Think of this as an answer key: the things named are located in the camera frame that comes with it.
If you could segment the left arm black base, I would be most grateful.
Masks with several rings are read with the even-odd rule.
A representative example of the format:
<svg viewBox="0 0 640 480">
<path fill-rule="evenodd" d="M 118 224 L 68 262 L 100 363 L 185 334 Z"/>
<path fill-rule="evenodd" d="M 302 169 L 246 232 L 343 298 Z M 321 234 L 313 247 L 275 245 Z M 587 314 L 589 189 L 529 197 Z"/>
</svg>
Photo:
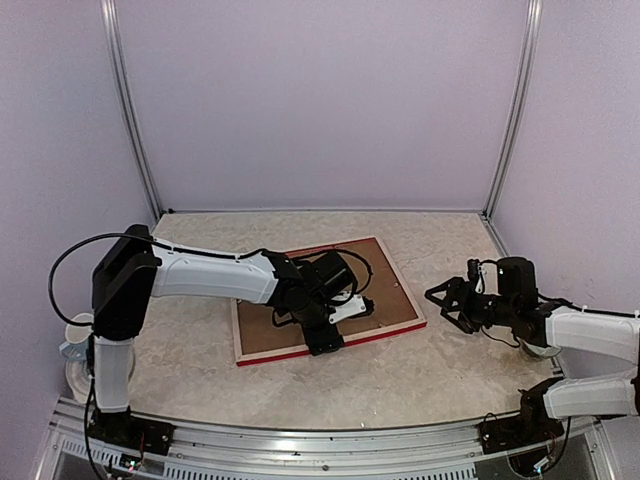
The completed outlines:
<svg viewBox="0 0 640 480">
<path fill-rule="evenodd" d="M 173 424 L 127 413 L 105 414 L 89 421 L 88 436 L 139 453 L 167 456 L 175 429 Z"/>
</svg>

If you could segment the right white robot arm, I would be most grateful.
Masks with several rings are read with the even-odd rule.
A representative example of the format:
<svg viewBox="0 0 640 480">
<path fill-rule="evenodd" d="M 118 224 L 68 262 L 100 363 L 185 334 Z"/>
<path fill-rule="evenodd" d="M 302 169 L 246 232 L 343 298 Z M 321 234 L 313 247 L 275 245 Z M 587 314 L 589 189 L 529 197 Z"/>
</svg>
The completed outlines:
<svg viewBox="0 0 640 480">
<path fill-rule="evenodd" d="M 551 423 L 575 416 L 636 416 L 639 413 L 639 316 L 579 307 L 540 294 L 535 267 L 524 257 L 494 261 L 497 290 L 485 291 L 484 262 L 470 259 L 466 277 L 452 277 L 424 296 L 465 334 L 494 326 L 510 330 L 533 354 L 553 357 L 565 350 L 616 358 L 629 369 L 581 379 L 552 378 L 521 394 L 511 426 L 523 444 L 535 442 Z"/>
</svg>

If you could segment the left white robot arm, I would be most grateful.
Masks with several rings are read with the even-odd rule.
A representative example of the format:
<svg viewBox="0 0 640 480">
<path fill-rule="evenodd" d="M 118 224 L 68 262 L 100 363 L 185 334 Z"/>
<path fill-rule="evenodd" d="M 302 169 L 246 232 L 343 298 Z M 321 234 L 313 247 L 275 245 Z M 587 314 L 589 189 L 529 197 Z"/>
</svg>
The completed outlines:
<svg viewBox="0 0 640 480">
<path fill-rule="evenodd" d="M 73 318 L 56 299 L 57 272 L 74 253 L 102 241 L 112 246 L 91 275 L 90 317 Z M 139 421 L 131 414 L 129 358 L 153 302 L 196 298 L 268 308 L 278 326 L 299 326 L 305 346 L 317 356 L 344 346 L 340 322 L 374 311 L 374 301 L 364 294 L 369 283 L 358 279 L 350 259 L 369 264 L 344 249 L 297 258 L 264 247 L 246 253 L 197 249 L 159 239 L 146 226 L 133 224 L 67 248 L 50 267 L 47 294 L 60 320 L 88 329 L 89 403 L 102 430 L 127 445 L 140 434 Z"/>
</svg>

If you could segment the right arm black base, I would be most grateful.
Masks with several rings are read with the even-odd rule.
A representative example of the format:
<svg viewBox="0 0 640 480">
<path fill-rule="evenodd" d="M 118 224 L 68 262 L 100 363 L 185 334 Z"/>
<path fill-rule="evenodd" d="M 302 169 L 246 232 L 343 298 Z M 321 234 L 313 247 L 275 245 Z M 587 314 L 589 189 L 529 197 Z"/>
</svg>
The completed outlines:
<svg viewBox="0 0 640 480">
<path fill-rule="evenodd" d="M 527 420 L 522 415 L 486 419 L 477 428 L 485 455 L 545 442 L 565 433 L 559 420 Z"/>
</svg>

